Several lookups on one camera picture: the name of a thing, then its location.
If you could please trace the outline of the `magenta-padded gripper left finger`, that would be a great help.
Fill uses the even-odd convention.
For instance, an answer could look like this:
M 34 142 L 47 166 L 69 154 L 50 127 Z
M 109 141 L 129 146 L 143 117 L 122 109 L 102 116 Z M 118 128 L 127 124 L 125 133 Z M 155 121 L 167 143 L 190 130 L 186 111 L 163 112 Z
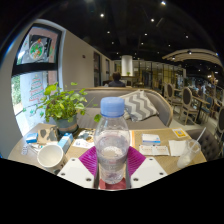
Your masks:
M 96 148 L 91 147 L 79 158 L 71 158 L 58 176 L 84 188 L 96 188 L 98 185 Z

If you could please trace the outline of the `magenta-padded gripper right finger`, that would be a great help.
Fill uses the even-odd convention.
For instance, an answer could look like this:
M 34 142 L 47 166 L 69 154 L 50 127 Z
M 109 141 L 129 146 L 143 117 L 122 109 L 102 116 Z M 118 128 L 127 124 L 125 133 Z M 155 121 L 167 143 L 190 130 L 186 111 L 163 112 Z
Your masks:
M 126 160 L 126 187 L 140 188 L 165 177 L 167 173 L 154 157 L 145 157 L 129 147 Z

